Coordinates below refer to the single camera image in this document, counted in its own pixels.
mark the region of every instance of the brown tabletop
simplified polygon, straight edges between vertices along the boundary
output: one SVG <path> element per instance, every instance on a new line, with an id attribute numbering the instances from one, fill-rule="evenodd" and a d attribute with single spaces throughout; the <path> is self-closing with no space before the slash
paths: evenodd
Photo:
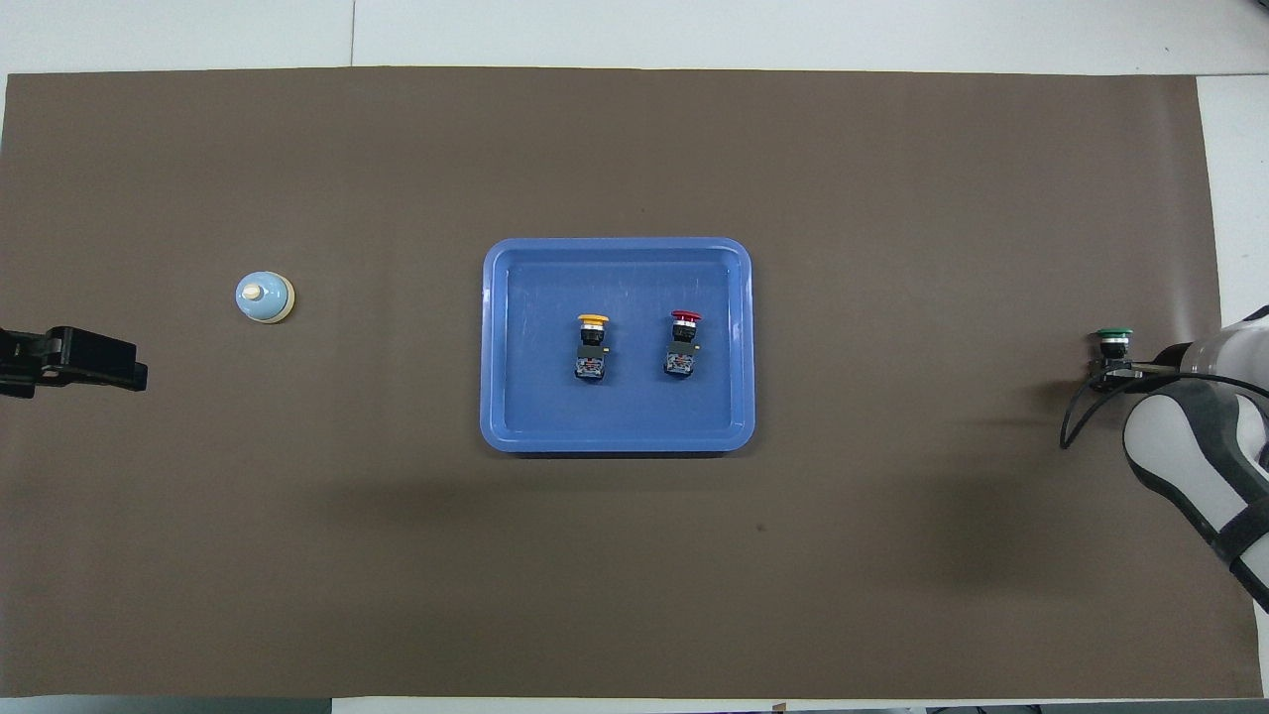
<path id="1" fill-rule="evenodd" d="M 749 249 L 740 451 L 481 440 L 486 250 L 612 235 Z M 1090 330 L 1218 326 L 1193 79 L 14 76 L 0 275 L 151 370 L 0 403 L 3 694 L 1259 695 L 1126 406 L 1056 446 Z"/>

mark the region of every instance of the black cable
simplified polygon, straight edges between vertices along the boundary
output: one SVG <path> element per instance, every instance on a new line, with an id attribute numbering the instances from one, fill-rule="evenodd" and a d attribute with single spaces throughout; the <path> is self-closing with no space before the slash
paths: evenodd
<path id="1" fill-rule="evenodd" d="M 1098 375 L 1094 375 L 1093 378 L 1090 378 L 1089 382 L 1084 383 L 1084 387 L 1081 387 L 1080 391 L 1075 393 L 1075 398 L 1071 399 L 1071 405 L 1066 410 L 1066 417 L 1062 420 L 1062 431 L 1058 435 L 1058 446 L 1061 446 L 1062 449 L 1070 449 L 1071 445 L 1075 444 L 1075 438 L 1080 436 L 1080 431 L 1084 430 L 1084 425 L 1086 425 L 1089 422 L 1089 420 L 1093 419 L 1093 415 L 1095 415 L 1098 412 L 1098 410 L 1100 410 L 1101 407 L 1104 407 L 1107 402 L 1110 402 L 1112 399 L 1114 399 L 1115 397 L 1119 397 L 1121 394 L 1123 394 L 1124 392 L 1127 392 L 1129 389 L 1141 389 L 1142 387 L 1151 386 L 1151 384 L 1167 384 L 1167 383 L 1173 383 L 1175 380 L 1202 380 L 1202 382 L 1211 382 L 1211 383 L 1221 383 L 1221 384 L 1232 386 L 1232 387 L 1236 387 L 1239 389 L 1245 389 L 1245 391 L 1247 391 L 1247 392 L 1250 392 L 1253 394 L 1259 394 L 1260 397 L 1264 397 L 1265 399 L 1269 399 L 1269 391 L 1259 388 L 1259 387 L 1256 387 L 1256 386 L 1254 386 L 1251 383 L 1245 383 L 1242 380 L 1236 380 L 1233 378 L 1223 378 L 1221 375 L 1202 375 L 1202 374 L 1195 374 L 1195 373 L 1169 373 L 1169 374 L 1165 374 L 1165 375 L 1155 375 L 1155 377 L 1150 377 L 1150 378 L 1142 378 L 1142 379 L 1138 379 L 1138 380 L 1132 380 L 1132 382 L 1124 383 L 1124 384 L 1122 384 L 1122 386 L 1112 389 L 1110 392 L 1103 394 L 1100 399 L 1098 399 L 1096 402 L 1093 403 L 1093 407 L 1089 407 L 1088 412 L 1085 412 L 1084 416 L 1080 417 L 1080 421 L 1075 424 L 1075 429 L 1071 430 L 1071 434 L 1067 435 L 1066 434 L 1066 425 L 1067 425 L 1067 422 L 1071 419 L 1071 412 L 1074 411 L 1075 401 L 1079 399 L 1081 394 L 1084 394 L 1084 391 L 1085 391 L 1085 388 L 1089 387 L 1089 383 L 1096 380 L 1100 377 L 1101 375 L 1098 374 Z"/>
<path id="2" fill-rule="evenodd" d="M 1100 380 L 1101 378 L 1109 375 L 1115 370 L 1122 370 L 1122 369 L 1123 365 L 1115 365 L 1107 368 L 1104 370 L 1099 370 L 1094 373 L 1093 377 L 1090 377 L 1088 380 L 1085 380 L 1084 384 L 1080 386 L 1080 389 L 1075 391 L 1075 397 L 1072 397 L 1071 402 L 1067 403 L 1066 413 L 1062 415 L 1062 430 L 1057 434 L 1057 445 L 1060 448 L 1070 449 L 1071 446 L 1071 443 L 1066 440 L 1066 426 L 1071 424 L 1071 415 L 1075 413 L 1075 405 L 1080 402 L 1080 398 L 1084 397 L 1084 393 L 1088 392 L 1089 388 L 1096 384 L 1096 382 Z"/>

